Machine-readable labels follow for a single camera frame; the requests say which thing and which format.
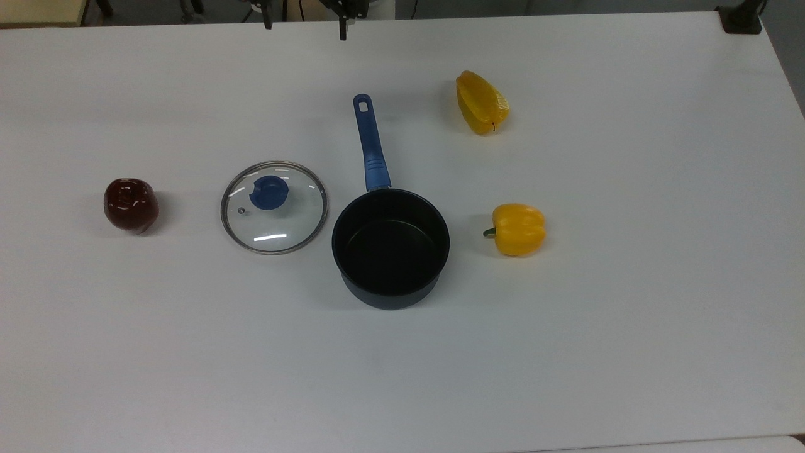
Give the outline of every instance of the blue lid knob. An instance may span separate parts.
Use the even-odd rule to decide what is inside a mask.
[[[261,210],[275,210],[288,198],[288,184],[282,178],[267,176],[254,182],[254,191],[249,195],[254,207]]]

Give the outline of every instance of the saucepan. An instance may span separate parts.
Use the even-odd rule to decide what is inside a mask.
[[[392,189],[372,99],[353,99],[363,147],[366,193],[341,212],[332,254],[347,288],[367,305],[398,310],[436,286],[450,252],[450,234],[425,198]]]

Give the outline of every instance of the yellow bell pepper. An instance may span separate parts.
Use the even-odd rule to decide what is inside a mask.
[[[537,208],[510,203],[500,205],[492,213],[494,228],[484,236],[494,237],[503,255],[522,256],[537,250],[545,239],[545,216]]]
[[[464,71],[456,79],[456,96],[464,120],[478,135],[497,130],[509,115],[506,98],[472,71]]]

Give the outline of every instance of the pot lid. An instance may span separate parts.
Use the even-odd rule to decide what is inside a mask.
[[[244,248],[280,255],[313,240],[327,218],[327,194],[302,165],[272,160],[237,175],[221,200],[226,232]]]

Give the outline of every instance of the red apple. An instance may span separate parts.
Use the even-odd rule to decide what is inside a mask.
[[[121,230],[143,233],[159,216],[154,190],[139,179],[116,179],[103,195],[106,218]]]

